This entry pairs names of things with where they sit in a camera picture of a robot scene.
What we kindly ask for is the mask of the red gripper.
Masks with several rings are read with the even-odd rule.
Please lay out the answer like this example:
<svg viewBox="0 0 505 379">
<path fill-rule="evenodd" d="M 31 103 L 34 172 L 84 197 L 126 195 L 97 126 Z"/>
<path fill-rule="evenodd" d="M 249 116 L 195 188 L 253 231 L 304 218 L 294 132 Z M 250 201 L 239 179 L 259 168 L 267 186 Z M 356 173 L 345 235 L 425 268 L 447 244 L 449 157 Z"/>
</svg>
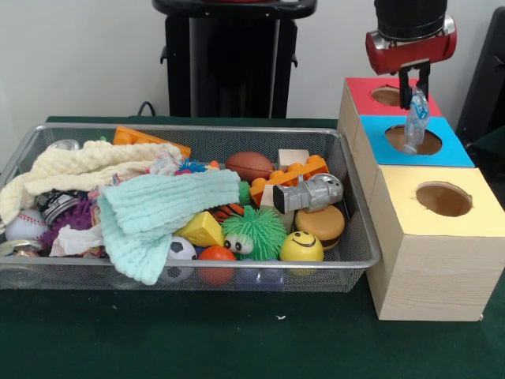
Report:
<svg viewBox="0 0 505 379">
<path fill-rule="evenodd" d="M 454 19 L 446 15 L 443 27 L 433 36 L 413 41 L 385 39 L 378 31 L 368 32 L 365 49 L 373 71 L 378 75 L 397 73 L 399 79 L 399 106 L 410 109 L 412 89 L 409 82 L 410 68 L 418 66 L 417 88 L 429 98 L 428 79 L 430 63 L 441 62 L 452 57 L 457 44 Z"/>
</svg>

